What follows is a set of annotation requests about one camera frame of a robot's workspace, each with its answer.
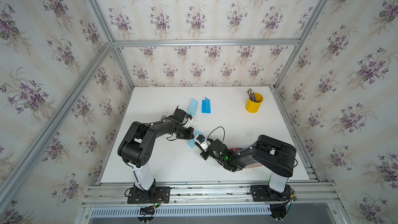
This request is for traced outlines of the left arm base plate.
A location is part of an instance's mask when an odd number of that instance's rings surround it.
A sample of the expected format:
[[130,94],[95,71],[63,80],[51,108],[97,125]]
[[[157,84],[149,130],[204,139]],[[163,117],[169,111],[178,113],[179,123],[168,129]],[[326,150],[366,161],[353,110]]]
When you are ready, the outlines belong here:
[[169,203],[171,187],[152,187],[144,191],[134,186],[125,192],[128,204]]

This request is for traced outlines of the light blue front paper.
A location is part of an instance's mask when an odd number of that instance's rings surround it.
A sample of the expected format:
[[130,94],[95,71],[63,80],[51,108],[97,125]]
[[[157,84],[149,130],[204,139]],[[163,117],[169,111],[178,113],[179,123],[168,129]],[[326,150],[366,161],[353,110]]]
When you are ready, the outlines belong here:
[[194,133],[193,133],[193,135],[194,135],[194,138],[192,138],[192,139],[190,139],[190,140],[187,141],[187,144],[188,144],[188,146],[189,146],[191,149],[193,149],[193,148],[196,146],[195,143],[196,143],[196,141],[197,141],[197,137],[198,137],[199,135],[204,135],[204,133],[202,133],[202,132],[199,131],[199,130],[195,130]]

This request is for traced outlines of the light blue paper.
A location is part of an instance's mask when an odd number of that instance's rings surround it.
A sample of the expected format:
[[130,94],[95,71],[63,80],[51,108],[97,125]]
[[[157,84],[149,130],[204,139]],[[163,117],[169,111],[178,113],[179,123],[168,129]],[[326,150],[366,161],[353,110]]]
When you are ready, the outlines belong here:
[[196,115],[197,110],[198,110],[198,105],[199,102],[196,99],[191,99],[189,108],[188,108],[188,114],[189,115]]
[[204,133],[202,133],[202,132],[199,131],[199,130],[195,130],[194,133],[193,133],[193,135],[194,135],[194,138],[192,138],[192,139],[190,139],[190,140],[187,141],[187,144],[188,144],[188,146],[189,146],[191,149],[193,149],[193,148],[196,146],[195,143],[196,143],[196,141],[197,141],[197,137],[198,137],[199,135],[204,135]]

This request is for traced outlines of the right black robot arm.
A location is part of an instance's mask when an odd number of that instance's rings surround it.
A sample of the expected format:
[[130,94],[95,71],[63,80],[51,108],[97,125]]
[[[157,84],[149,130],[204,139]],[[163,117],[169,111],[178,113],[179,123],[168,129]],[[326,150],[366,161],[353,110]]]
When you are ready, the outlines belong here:
[[230,172],[241,171],[256,163],[268,168],[271,170],[268,188],[279,194],[285,191],[287,181],[298,165],[294,146],[266,135],[259,135],[252,145],[238,150],[228,148],[219,139],[203,135],[196,136],[195,145],[204,160],[211,157]]

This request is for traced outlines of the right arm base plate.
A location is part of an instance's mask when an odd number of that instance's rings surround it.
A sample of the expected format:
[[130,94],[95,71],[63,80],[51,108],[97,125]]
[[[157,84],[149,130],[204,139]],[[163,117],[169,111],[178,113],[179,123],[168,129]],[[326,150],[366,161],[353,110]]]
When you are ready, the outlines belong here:
[[252,185],[249,192],[255,202],[289,202],[294,196],[294,190],[289,185],[283,192],[272,190],[269,185]]

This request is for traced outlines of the bright blue square paper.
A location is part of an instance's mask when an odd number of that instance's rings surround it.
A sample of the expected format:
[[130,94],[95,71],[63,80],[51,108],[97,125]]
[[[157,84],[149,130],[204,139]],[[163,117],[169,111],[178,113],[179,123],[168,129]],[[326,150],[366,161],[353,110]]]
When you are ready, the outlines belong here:
[[210,114],[211,113],[210,99],[205,98],[204,100],[202,100],[201,112],[203,114]]

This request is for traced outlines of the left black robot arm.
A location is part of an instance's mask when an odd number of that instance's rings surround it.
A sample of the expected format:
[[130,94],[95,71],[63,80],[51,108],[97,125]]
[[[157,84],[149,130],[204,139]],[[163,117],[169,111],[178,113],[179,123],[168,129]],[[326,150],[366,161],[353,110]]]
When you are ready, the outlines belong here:
[[134,187],[148,194],[155,188],[155,179],[147,165],[152,155],[155,140],[166,134],[176,135],[178,140],[194,138],[193,118],[184,110],[176,108],[170,116],[162,116],[159,121],[141,123],[135,121],[129,127],[118,147],[118,156],[134,173]]

